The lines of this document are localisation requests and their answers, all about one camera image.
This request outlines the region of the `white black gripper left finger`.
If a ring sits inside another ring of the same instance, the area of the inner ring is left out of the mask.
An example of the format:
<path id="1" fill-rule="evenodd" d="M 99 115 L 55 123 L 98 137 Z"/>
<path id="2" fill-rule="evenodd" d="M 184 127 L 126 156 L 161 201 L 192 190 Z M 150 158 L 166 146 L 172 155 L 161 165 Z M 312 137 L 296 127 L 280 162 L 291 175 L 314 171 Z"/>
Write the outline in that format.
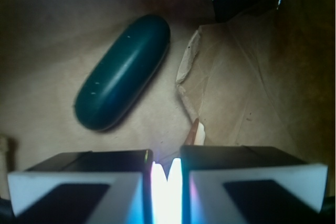
<path id="1" fill-rule="evenodd" d="M 57 154 L 8 175 L 14 223 L 152 223 L 151 150 Z"/>

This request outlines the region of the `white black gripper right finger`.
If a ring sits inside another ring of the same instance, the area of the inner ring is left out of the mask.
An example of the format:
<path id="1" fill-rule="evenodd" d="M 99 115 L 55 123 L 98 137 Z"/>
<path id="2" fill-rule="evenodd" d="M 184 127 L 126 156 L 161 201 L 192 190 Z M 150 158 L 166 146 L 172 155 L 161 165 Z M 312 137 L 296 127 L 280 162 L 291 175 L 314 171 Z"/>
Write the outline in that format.
<path id="1" fill-rule="evenodd" d="M 183 146 L 182 223 L 327 223 L 328 168 L 274 147 Z"/>

